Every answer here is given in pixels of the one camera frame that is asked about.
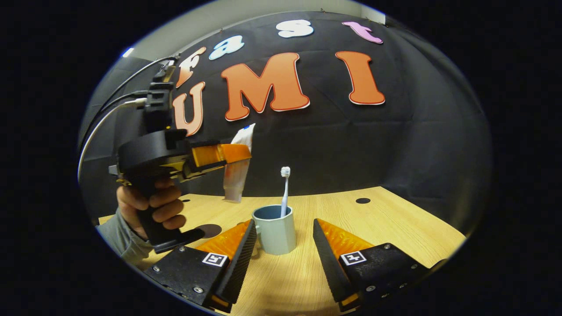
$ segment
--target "black cable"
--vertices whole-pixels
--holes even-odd
[[[82,150],[84,147],[84,142],[86,141],[86,139],[88,138],[88,134],[90,132],[90,129],[92,128],[92,125],[94,124],[94,122],[96,121],[96,119],[99,117],[100,114],[104,113],[111,105],[113,105],[115,102],[119,102],[127,97],[133,97],[136,96],[135,93],[129,93],[126,94],[124,96],[121,96],[111,102],[109,102],[109,100],[122,88],[124,87],[129,81],[131,81],[133,78],[135,78],[136,76],[138,76],[141,72],[145,71],[146,69],[148,69],[149,67],[165,61],[165,60],[172,60],[175,59],[177,60],[179,57],[178,56],[168,56],[168,57],[164,57],[158,60],[155,60],[153,62],[151,62],[150,64],[142,67],[141,69],[139,69],[136,73],[132,74],[130,77],[128,77],[125,81],[123,81],[118,87],[117,89],[115,89],[111,95],[109,96],[109,98],[107,98],[107,100],[102,104],[102,106],[99,108],[99,110],[96,112],[96,114],[94,115],[94,118],[92,119],[92,121],[90,121],[90,124],[88,125],[88,128],[86,129],[84,136],[82,137],[82,140],[80,141],[80,146],[79,146],[79,150],[78,150],[78,156],[80,157],[80,155],[82,154]]]

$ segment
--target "letter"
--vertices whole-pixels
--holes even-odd
[[[373,73],[369,67],[371,57],[358,52],[337,52],[336,57],[346,63],[351,77],[353,91],[350,101],[359,105],[377,105],[384,103],[384,95],[377,90]]]
[[[244,46],[244,43],[242,43],[241,35],[227,38],[213,48],[214,51],[209,55],[209,59],[215,60],[217,58],[221,58],[224,54],[233,53],[242,48],[242,46]]]
[[[275,28],[280,30],[279,36],[289,38],[295,36],[307,36],[314,32],[307,20],[291,20],[279,23]]]
[[[373,37],[371,36],[371,34],[369,32],[371,32],[371,29],[359,25],[359,23],[357,22],[342,22],[343,25],[347,25],[349,27],[351,27],[351,29],[357,33],[357,35],[359,35],[360,37],[363,37],[364,39],[373,42],[373,43],[377,43],[377,44],[382,44],[383,40],[381,40],[378,37]]]
[[[298,81],[296,53],[281,53],[271,56],[258,77],[245,64],[238,64],[225,69],[221,77],[228,85],[227,121],[241,120],[250,114],[250,109],[242,103],[242,94],[258,113],[265,109],[269,92],[273,88],[275,97],[271,102],[274,111],[304,109],[310,99],[302,94]]]
[[[197,63],[199,62],[199,55],[203,54],[205,50],[207,50],[206,47],[201,47],[179,64],[179,79],[176,83],[176,89],[184,84],[191,75],[193,75],[193,72],[190,71],[189,68],[195,68],[195,66],[197,66]]]
[[[193,97],[193,120],[187,122],[185,120],[184,102],[187,94],[182,93],[178,95],[172,102],[174,107],[175,122],[177,129],[186,129],[187,136],[191,136],[199,131],[203,123],[203,99],[201,90],[205,87],[205,82],[199,82],[194,85],[189,94]]]

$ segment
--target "orange letter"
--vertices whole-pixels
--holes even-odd
[[[191,75],[193,75],[190,68],[195,68],[195,66],[197,66],[197,63],[199,62],[199,55],[203,54],[205,50],[207,50],[206,47],[201,47],[179,64],[179,79],[176,83],[176,89],[184,84]]]
[[[275,97],[271,102],[274,111],[288,111],[304,109],[310,104],[310,99],[302,94],[297,76],[296,53],[282,53],[271,56],[258,77],[245,64],[238,64],[225,69],[221,77],[228,85],[227,121],[240,120],[250,114],[250,109],[242,104],[242,93],[250,105],[258,113],[265,109],[269,92],[273,87]]]
[[[377,90],[375,79],[369,68],[371,57],[358,52],[337,52],[336,57],[346,63],[353,91],[350,101],[355,104],[383,104],[384,95]]]
[[[193,97],[193,120],[191,122],[187,122],[185,120],[185,109],[184,109],[184,101],[187,98],[187,94],[182,93],[174,99],[172,102],[172,106],[174,107],[175,113],[175,121],[176,121],[176,128],[177,129],[186,129],[187,136],[191,136],[201,128],[201,124],[203,123],[203,101],[201,90],[205,87],[205,82],[199,82],[198,84],[194,85],[191,90],[189,90],[189,94]]]

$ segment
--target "hand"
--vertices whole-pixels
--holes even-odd
[[[121,215],[131,229],[144,240],[147,240],[148,236],[139,221],[137,211],[147,209],[149,204],[156,209],[152,218],[162,223],[164,228],[176,229],[185,225],[185,217],[178,215],[183,210],[183,202],[179,200],[182,195],[180,189],[169,178],[157,181],[155,187],[158,191],[149,200],[134,187],[122,186],[117,189],[117,203]]]

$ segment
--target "white cable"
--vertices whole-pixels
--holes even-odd
[[[84,160],[84,154],[86,153],[86,150],[88,149],[88,146],[90,145],[90,141],[92,140],[92,138],[94,137],[94,135],[96,134],[98,128],[103,124],[103,122],[113,113],[115,112],[117,109],[120,109],[122,106],[131,106],[131,105],[144,105],[145,102],[147,101],[147,98],[138,98],[132,101],[128,101],[122,104],[117,105],[116,107],[114,107],[111,111],[109,111],[100,121],[99,123],[96,125],[96,127],[94,128],[94,130],[92,131],[92,133],[90,134],[90,136],[88,137],[88,140],[86,140],[86,144],[84,145],[84,149],[82,150],[82,153],[80,153],[80,160],[78,161],[78,183],[80,183],[80,172],[82,171],[82,162]]]

